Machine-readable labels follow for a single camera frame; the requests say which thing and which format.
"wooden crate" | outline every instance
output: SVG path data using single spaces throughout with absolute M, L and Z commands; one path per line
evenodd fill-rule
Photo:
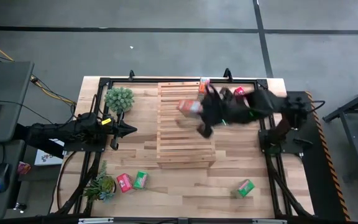
M 208 168 L 216 160 L 213 139 L 203 138 L 196 130 L 201 120 L 186 118 L 176 109 L 179 100 L 197 99 L 199 84 L 158 84 L 157 164 L 161 169 Z

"green plant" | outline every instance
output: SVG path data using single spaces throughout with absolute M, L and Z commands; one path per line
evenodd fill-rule
M 84 196 L 88 197 L 90 202 L 94 200 L 109 202 L 114 197 L 116 184 L 112 177 L 106 175 L 106 168 L 107 162 L 103 161 L 101 172 L 85 188 Z
M 124 87 L 108 90 L 104 100 L 107 106 L 117 113 L 129 111 L 135 102 L 132 90 Z

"gray floor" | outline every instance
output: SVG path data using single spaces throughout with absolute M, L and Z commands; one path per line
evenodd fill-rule
M 358 0 L 259 0 L 259 4 L 266 29 L 358 29 Z M 252 0 L 0 0 L 0 25 L 257 28 Z M 326 100 L 320 116 L 358 93 L 358 35 L 266 35 L 266 39 L 274 77 L 284 78 L 287 90 L 308 90 L 314 99 Z M 236 77 L 266 77 L 258 34 L 0 31 L 0 48 L 15 60 L 34 61 L 34 74 L 73 100 L 83 76 L 127 75 L 130 69 L 138 75 L 219 77 L 229 67 Z M 67 105 L 33 85 L 25 104 L 55 122 L 70 114 Z M 20 122 L 42 120 L 24 110 Z M 341 123 L 324 124 L 324 133 L 338 175 L 348 173 L 356 161 Z M 358 181 L 340 181 L 350 216 L 358 221 Z M 45 184 L 33 185 L 26 215 L 47 213 L 54 183 L 50 180 L 45 191 Z

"green juice box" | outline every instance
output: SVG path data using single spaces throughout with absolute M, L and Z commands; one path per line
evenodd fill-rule
M 236 198 L 244 198 L 254 187 L 255 185 L 249 179 L 246 179 L 241 182 L 240 186 L 236 190 L 233 190 L 232 193 Z
M 149 175 L 146 172 L 138 171 L 134 183 L 134 188 L 138 190 L 144 190 L 148 178 Z

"wooden tabletop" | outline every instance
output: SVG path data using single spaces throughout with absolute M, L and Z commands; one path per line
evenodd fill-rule
M 76 114 L 90 110 L 92 97 L 98 90 L 99 78 L 84 77 Z M 268 78 L 267 82 L 270 91 L 278 96 L 286 95 L 283 79 Z M 260 129 L 258 122 L 246 126 L 215 128 L 213 141 L 216 162 L 209 169 L 163 170 L 156 163 L 158 83 L 115 83 L 114 86 L 124 86 L 134 92 L 134 106 L 125 114 L 124 121 L 137 127 L 138 131 L 119 139 L 118 151 L 106 146 L 102 160 L 108 162 L 107 172 L 113 178 L 122 173 L 135 176 L 138 170 L 142 170 L 150 174 L 150 179 L 147 190 L 122 194 L 118 189 L 112 202 L 95 202 L 93 217 L 274 217 L 265 157 L 260 152 L 257 140 L 257 131 Z M 215 86 L 234 89 L 239 85 Z M 252 85 L 241 87 L 253 89 Z M 281 119 L 279 114 L 274 117 L 276 123 Z M 283 154 L 282 157 L 288 188 L 306 211 L 314 213 L 300 159 L 289 154 Z M 84 153 L 74 155 L 63 173 L 60 186 L 61 204 L 66 202 L 78 185 L 83 158 Z M 250 179 L 255 188 L 246 198 L 233 198 L 230 191 L 245 179 Z M 278 190 L 278 199 L 280 208 L 284 211 L 281 190 Z M 84 198 L 81 210 L 84 209 L 85 203 Z M 51 212 L 56 210 L 54 196 Z

